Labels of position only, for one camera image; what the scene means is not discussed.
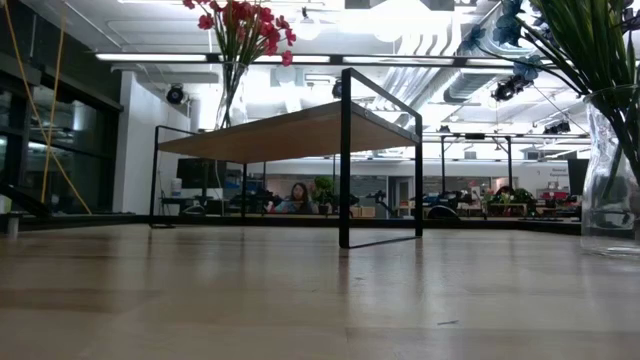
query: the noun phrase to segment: ceiling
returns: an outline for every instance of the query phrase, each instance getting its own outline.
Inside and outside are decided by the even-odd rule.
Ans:
[[[197,11],[183,6],[166,5],[165,0],[22,0],[27,5],[58,24],[61,12],[66,14],[68,32],[95,51],[100,52],[217,52],[215,36],[197,28]],[[419,0],[386,0],[368,10],[345,10],[345,0],[309,1],[309,17],[313,24],[301,24],[301,6],[291,0],[277,4],[276,14],[283,14],[298,33],[292,48],[294,54],[411,54],[453,55],[462,37],[472,25],[498,15],[490,11],[496,1],[457,0],[456,11],[431,11]],[[505,51],[531,52],[530,49]],[[305,81],[309,74],[340,76],[341,67],[295,66],[295,86],[278,82],[276,66],[252,66],[245,81],[244,99],[249,118],[260,119],[297,108],[306,108],[333,101],[333,83]],[[145,65],[130,67],[138,79],[158,93],[166,91],[174,82],[196,99],[207,103],[219,101],[220,73],[215,65]],[[542,133],[546,124],[553,124],[568,114],[574,121],[572,133],[586,129],[584,106],[553,76],[541,74],[536,88],[528,88],[507,103],[496,104],[490,93],[496,82],[509,75],[508,71],[489,72],[480,86],[473,88],[463,103],[447,103],[443,96],[453,82],[461,82],[459,70],[438,68],[390,68],[386,66],[359,67],[358,71],[383,86],[402,101],[423,114],[426,131],[436,131],[448,125],[460,132],[518,132]],[[354,88],[355,96],[370,103],[374,110],[389,121],[401,121],[401,113],[376,98],[364,87]]]

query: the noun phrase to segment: desk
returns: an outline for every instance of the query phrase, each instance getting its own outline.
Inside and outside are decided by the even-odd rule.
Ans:
[[[196,199],[190,198],[160,198],[161,211],[164,212],[165,205],[178,205],[180,210],[178,214],[182,213],[186,208],[193,206],[196,203]]]
[[[466,214],[468,218],[471,217],[471,212],[472,211],[476,211],[480,213],[480,217],[482,217],[482,206],[480,205],[467,205],[466,203],[463,204],[459,204],[458,205],[458,209],[456,209],[456,212],[458,213],[459,216],[462,216],[463,214]]]
[[[542,216],[548,215],[548,216],[556,217],[558,208],[547,208],[547,207],[536,208],[536,212]]]
[[[504,214],[509,209],[522,209],[522,213],[517,214],[517,216],[525,216],[527,214],[527,204],[489,204],[487,215],[493,215],[495,212],[501,212],[501,215]]]
[[[400,212],[403,210],[407,210],[407,215],[411,216],[412,212],[415,212],[416,208],[414,206],[398,206],[395,209],[396,216],[400,217]],[[422,204],[422,219],[426,219],[427,215],[431,211],[431,208],[427,206],[427,204]]]

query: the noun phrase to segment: woman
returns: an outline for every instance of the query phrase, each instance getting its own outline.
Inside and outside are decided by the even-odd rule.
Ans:
[[[303,183],[296,183],[291,188],[291,196],[271,209],[271,212],[282,214],[317,214],[318,207],[309,199],[309,192]]]

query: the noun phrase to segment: potted plant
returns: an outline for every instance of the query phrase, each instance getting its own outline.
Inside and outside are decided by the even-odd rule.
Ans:
[[[220,47],[223,93],[216,130],[245,122],[247,111],[238,89],[242,88],[249,65],[260,56],[275,55],[281,42],[293,46],[296,35],[284,16],[276,18],[260,1],[229,0],[224,7],[215,0],[183,0],[182,3],[189,9],[203,11],[198,27],[213,30]],[[282,65],[289,66],[293,61],[291,51],[281,55]]]
[[[541,71],[559,78],[587,105],[591,133],[591,160],[583,196],[583,247],[616,255],[640,255],[640,242],[624,244],[602,235],[600,219],[609,221],[632,240],[640,239],[640,87],[632,32],[640,28],[640,12],[633,0],[502,0],[502,16],[495,22],[493,39],[500,45],[531,44],[534,54],[517,59],[494,54],[482,47],[486,29],[474,27],[462,43],[465,51],[480,51],[514,63],[514,76],[533,82]],[[616,179],[627,189],[616,204],[608,199]],[[608,209],[600,204],[608,203]]]
[[[321,215],[327,215],[333,202],[333,181],[326,176],[318,176],[314,180],[314,185],[313,201],[318,204],[318,212]]]

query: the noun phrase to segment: glass wall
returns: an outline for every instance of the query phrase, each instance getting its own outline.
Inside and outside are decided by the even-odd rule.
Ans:
[[[40,119],[46,131],[50,126],[53,90],[47,87],[34,89],[34,99]],[[99,111],[72,97],[58,95],[55,118],[52,126],[52,139],[58,144],[80,150],[110,153],[115,149],[117,139],[117,118],[113,114]],[[38,121],[31,118],[31,138],[42,140]]]
[[[0,88],[0,126],[9,126],[11,93]]]
[[[94,213],[108,212],[113,178],[109,161],[55,147],[51,150],[89,209]],[[25,185],[36,194],[42,192],[46,156],[44,144],[29,142]],[[49,159],[45,202],[56,213],[86,213],[53,158]]]
[[[4,161],[7,155],[7,137],[0,136],[0,178],[4,173]]]
[[[42,131],[46,133],[51,127],[51,152],[77,192],[93,213],[110,212],[118,114],[88,106],[61,90],[55,100],[56,112],[51,124],[53,90],[39,86],[33,89],[33,96],[40,124],[35,114],[28,111],[25,96],[3,90],[1,86],[1,181],[40,200],[47,158]],[[86,214],[53,157],[49,160],[45,204],[57,214]]]

